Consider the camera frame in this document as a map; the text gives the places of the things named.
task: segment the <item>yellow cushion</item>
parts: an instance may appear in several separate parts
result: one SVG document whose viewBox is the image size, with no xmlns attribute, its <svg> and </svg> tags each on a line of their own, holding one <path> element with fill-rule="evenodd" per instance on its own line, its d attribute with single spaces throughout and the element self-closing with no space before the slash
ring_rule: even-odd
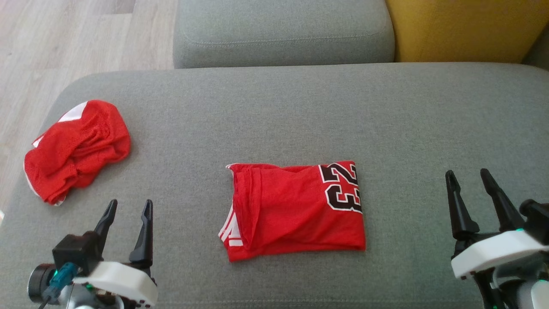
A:
<svg viewBox="0 0 549 309">
<path fill-rule="evenodd" d="M 522 61 L 549 21 L 549 0 L 386 0 L 396 61 Z"/>
</svg>

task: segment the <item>cable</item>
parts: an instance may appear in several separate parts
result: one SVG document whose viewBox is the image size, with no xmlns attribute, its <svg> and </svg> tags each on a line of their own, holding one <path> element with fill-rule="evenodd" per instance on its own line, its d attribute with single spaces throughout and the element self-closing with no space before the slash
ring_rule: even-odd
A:
<svg viewBox="0 0 549 309">
<path fill-rule="evenodd" d="M 40 305 L 40 307 L 38 307 L 38 309 L 44 309 L 44 307 L 48 304 L 50 299 L 51 298 L 49 296 L 46 297 L 46 300 L 44 300 L 44 302 Z"/>
<path fill-rule="evenodd" d="M 49 286 L 42 292 L 42 298 L 47 299 L 48 301 L 57 301 L 61 291 L 71 283 L 77 272 L 77 265 L 71 262 L 65 263 L 63 267 L 56 272 L 52 280 L 49 281 Z M 43 303 L 39 309 L 44 309 L 46 303 Z"/>
</svg>

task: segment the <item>gray couch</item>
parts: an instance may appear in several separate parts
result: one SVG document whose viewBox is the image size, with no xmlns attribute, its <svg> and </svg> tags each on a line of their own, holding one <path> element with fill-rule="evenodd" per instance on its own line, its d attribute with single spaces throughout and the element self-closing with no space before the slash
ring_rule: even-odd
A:
<svg viewBox="0 0 549 309">
<path fill-rule="evenodd" d="M 384 0 L 180 0 L 176 69 L 392 62 Z"/>
<path fill-rule="evenodd" d="M 329 54 L 329 46 L 319 46 Z M 223 63 L 220 51 L 203 58 L 194 52 L 187 59 L 183 54 L 180 65 Z M 284 64 L 250 52 L 246 59 L 253 64 Z M 227 65 L 248 61 L 237 53 L 227 57 Z M 541 69 L 489 63 L 202 68 L 83 78 L 59 96 L 41 131 L 78 103 L 106 100 L 128 126 L 132 153 L 59 208 L 42 203 L 20 177 L 0 227 L 1 305 L 35 307 L 26 297 L 28 274 L 51 261 L 52 247 L 65 234 L 93 229 L 112 198 L 119 210 L 104 257 L 126 261 L 149 198 L 155 203 L 158 308 L 480 308 L 474 283 L 455 279 L 450 266 L 454 240 L 444 173 L 455 171 L 482 231 L 496 230 L 497 219 L 480 168 L 490 169 L 515 203 L 549 200 L 547 85 L 549 73 Z M 232 196 L 225 165 L 344 159 L 357 163 L 366 252 L 229 263 L 217 238 Z"/>
</svg>

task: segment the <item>wooden floor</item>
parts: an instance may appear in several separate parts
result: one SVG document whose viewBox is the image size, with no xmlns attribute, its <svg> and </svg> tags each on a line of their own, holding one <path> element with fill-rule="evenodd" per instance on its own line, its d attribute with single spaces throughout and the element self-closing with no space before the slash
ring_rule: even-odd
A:
<svg viewBox="0 0 549 309">
<path fill-rule="evenodd" d="M 0 211 L 68 84 L 173 69 L 175 11 L 176 0 L 0 0 Z"/>
</svg>

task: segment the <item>basketball jersey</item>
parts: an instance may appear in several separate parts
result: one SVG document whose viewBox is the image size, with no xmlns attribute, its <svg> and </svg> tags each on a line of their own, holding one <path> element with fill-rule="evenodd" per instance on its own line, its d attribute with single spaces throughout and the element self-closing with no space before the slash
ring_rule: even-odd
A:
<svg viewBox="0 0 549 309">
<path fill-rule="evenodd" d="M 362 250 L 366 237 L 356 167 L 227 166 L 233 203 L 219 232 L 229 260 L 298 251 Z"/>
</svg>

